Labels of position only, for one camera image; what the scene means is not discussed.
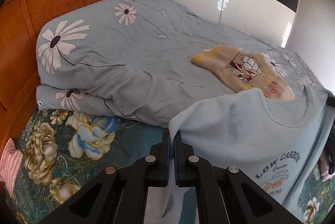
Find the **teal floral bed sheet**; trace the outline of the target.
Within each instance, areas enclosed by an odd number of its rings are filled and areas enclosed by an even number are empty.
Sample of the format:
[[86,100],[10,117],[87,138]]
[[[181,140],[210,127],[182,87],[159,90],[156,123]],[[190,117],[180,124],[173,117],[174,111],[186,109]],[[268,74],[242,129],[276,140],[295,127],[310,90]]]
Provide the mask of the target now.
[[17,141],[23,160],[6,203],[19,223],[38,223],[107,166],[122,169],[148,155],[163,132],[118,117],[36,111]]

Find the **pink knitted cloth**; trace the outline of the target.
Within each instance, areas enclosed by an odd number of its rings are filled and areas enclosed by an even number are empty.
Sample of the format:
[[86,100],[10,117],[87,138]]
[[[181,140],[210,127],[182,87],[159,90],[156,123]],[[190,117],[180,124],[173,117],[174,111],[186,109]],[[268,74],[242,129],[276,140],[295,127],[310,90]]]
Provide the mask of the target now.
[[0,164],[1,182],[5,184],[10,197],[12,197],[14,193],[15,181],[17,179],[22,160],[23,153],[16,149],[13,139],[10,138],[1,154]]

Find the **beige cartoon knit sweater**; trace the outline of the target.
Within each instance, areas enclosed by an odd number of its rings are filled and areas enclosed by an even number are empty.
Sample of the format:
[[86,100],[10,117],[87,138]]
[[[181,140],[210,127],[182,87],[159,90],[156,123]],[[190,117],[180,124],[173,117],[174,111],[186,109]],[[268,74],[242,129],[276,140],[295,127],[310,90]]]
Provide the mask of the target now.
[[261,54],[244,53],[236,46],[218,45],[192,56],[191,63],[209,70],[236,93],[258,88],[269,99],[288,101],[294,98],[289,84]]

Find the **grey-blue daisy duvet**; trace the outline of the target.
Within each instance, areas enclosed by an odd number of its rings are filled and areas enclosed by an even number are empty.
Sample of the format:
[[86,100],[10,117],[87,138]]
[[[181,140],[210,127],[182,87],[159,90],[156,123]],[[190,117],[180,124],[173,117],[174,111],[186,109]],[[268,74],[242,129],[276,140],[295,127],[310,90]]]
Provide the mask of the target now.
[[261,54],[294,98],[319,81],[297,55],[172,0],[103,0],[48,22],[36,43],[40,109],[149,123],[156,105],[235,94],[192,56],[218,45]]

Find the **orange wooden headboard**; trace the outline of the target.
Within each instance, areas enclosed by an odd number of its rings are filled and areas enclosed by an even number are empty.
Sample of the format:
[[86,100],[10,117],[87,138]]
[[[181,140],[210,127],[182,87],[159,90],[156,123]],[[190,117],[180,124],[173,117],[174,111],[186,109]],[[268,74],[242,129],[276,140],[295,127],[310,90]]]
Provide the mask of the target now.
[[18,140],[37,108],[36,40],[65,13],[101,0],[5,0],[1,7],[1,147]]

